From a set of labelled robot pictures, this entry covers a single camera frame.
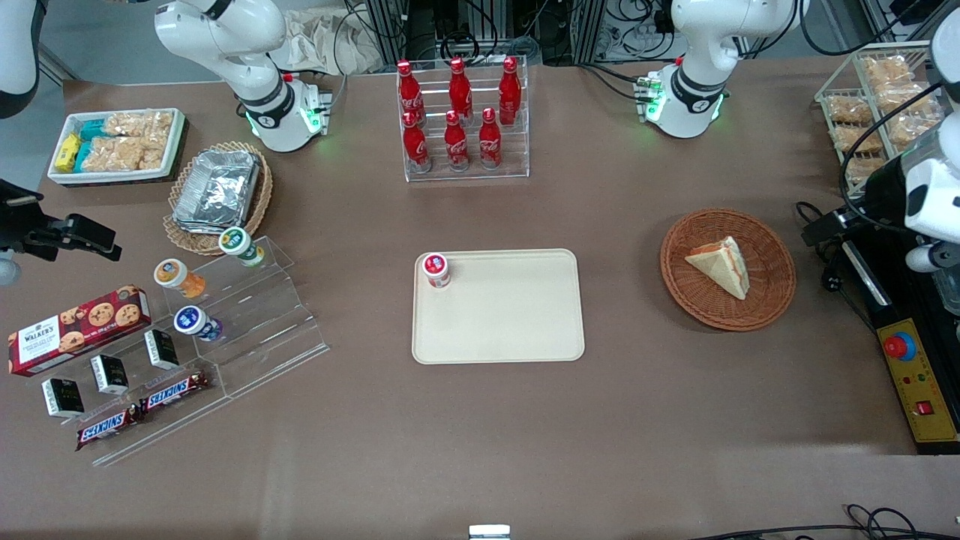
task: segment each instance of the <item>sandwich slice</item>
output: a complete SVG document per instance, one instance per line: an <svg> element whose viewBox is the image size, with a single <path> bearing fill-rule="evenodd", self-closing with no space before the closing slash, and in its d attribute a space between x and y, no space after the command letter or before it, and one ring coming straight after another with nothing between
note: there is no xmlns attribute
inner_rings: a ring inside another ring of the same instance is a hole
<svg viewBox="0 0 960 540"><path fill-rule="evenodd" d="M737 299L747 298L750 290L747 263L732 236L695 248L685 259Z"/></svg>

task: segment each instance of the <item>beige tray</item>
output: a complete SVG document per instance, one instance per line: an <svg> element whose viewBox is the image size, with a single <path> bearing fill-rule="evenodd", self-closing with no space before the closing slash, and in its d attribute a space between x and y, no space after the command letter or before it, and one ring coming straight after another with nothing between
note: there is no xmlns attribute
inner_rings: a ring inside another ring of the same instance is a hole
<svg viewBox="0 0 960 540"><path fill-rule="evenodd" d="M571 361L584 353L577 258L565 249L444 252L450 284L414 264L421 364Z"/></svg>

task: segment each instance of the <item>round wicker basket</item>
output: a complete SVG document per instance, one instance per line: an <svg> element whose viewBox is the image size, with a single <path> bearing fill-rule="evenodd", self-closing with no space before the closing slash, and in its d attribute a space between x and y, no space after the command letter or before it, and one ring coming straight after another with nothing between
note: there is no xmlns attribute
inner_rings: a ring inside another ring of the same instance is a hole
<svg viewBox="0 0 960 540"><path fill-rule="evenodd" d="M747 263L746 300L737 300L684 260L690 250L726 236L736 239ZM793 258L777 234L753 216L733 209L702 209L675 223L660 248L660 272L683 309L705 324L728 331L752 331L774 322L797 289Z"/></svg>
<svg viewBox="0 0 960 540"><path fill-rule="evenodd" d="M247 225L244 226L244 229L253 236L256 228L263 221L264 214L267 213L267 206L270 205L270 195L274 190L274 175L270 171L270 165L267 164L263 153L246 142L221 142L206 150L223 150L225 152L243 150L260 158L260 174L257 176L256 192L253 194L253 200L250 203ZM177 206L177 201L183 192L183 183L190 176L195 159L196 157L183 167L180 175L177 176L177 181L174 182L174 186L170 190L170 197L167 199L170 202L170 210ZM216 257L224 253L217 245L218 236L216 234L188 233L174 223L172 214L163 218L163 229L167 232L167 237L170 238L171 242L187 251L207 257Z"/></svg>

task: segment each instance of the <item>red lid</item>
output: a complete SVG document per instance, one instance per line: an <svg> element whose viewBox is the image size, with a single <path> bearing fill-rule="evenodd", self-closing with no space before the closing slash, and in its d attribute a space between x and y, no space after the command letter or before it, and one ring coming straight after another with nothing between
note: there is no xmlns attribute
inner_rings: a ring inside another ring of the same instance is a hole
<svg viewBox="0 0 960 540"><path fill-rule="evenodd" d="M439 253L431 253L423 260L423 270L427 274L436 276L442 274L446 268L446 258Z"/></svg>

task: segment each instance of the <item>acrylic display stand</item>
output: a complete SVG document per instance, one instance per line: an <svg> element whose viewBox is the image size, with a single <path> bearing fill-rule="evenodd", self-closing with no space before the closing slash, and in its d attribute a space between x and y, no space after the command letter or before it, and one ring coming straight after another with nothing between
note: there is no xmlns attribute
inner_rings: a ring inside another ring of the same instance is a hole
<svg viewBox="0 0 960 540"><path fill-rule="evenodd" d="M420 83L423 93L423 106L426 109L427 152L433 159L433 167L425 173L413 172L406 152L403 150L403 107L399 93L396 93L396 121L400 126L400 157L403 163L403 175L407 182L437 180L477 180L496 178L516 178L530 176L530 78L527 59L516 57L516 75L520 79L520 110L516 114L513 126L500 126L503 137L503 162L494 170L487 170L480 164L480 126L483 125L481 112L486 107L500 111L500 79L503 76L503 61L506 57L496 56L477 59L466 69L467 78L473 91L473 123L465 126L467 148L470 155L470 167L457 172L450 169L446 162L446 112L450 110L450 68L444 61L410 61L414 77ZM399 85L399 74L396 81Z"/></svg>
<svg viewBox="0 0 960 540"><path fill-rule="evenodd" d="M266 236L258 238L256 245L266 253L259 266L247 268L237 258L216 258L193 270L206 279L199 298L188 300L176 290L164 289L165 298L150 299L154 315L150 327L29 379L28 384L36 387L40 407L40 385L45 380L70 379L79 385L86 413L62 421L67 431L62 444L75 445L77 430L139 403L197 370L206 373L209 388L161 406L142 423L80 449L95 466L110 465L329 350L287 273L293 262ZM173 329L172 315L188 304L202 307L223 323L219 339L204 342ZM150 329L173 337L179 368L164 371L150 363L143 339ZM123 360L128 392L112 396L97 391L90 368L90 359L96 355Z"/></svg>

